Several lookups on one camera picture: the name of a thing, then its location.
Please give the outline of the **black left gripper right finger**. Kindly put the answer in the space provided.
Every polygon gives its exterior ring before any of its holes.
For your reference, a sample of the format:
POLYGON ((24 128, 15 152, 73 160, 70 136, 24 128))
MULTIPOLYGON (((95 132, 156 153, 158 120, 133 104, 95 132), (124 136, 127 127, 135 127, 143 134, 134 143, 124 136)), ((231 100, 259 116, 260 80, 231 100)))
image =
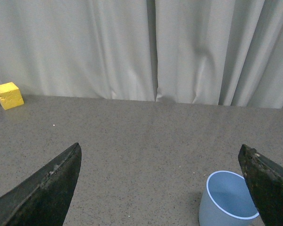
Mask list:
POLYGON ((238 161, 263 223, 283 226, 283 167, 245 144, 238 161))

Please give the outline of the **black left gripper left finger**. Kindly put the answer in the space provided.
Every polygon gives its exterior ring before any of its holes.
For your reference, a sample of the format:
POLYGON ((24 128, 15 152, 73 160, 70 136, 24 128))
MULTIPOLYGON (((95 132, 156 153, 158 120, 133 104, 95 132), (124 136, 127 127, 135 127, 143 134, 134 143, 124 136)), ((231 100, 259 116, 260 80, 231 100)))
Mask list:
POLYGON ((0 197, 0 226, 61 226, 78 181, 82 151, 74 143, 0 197))

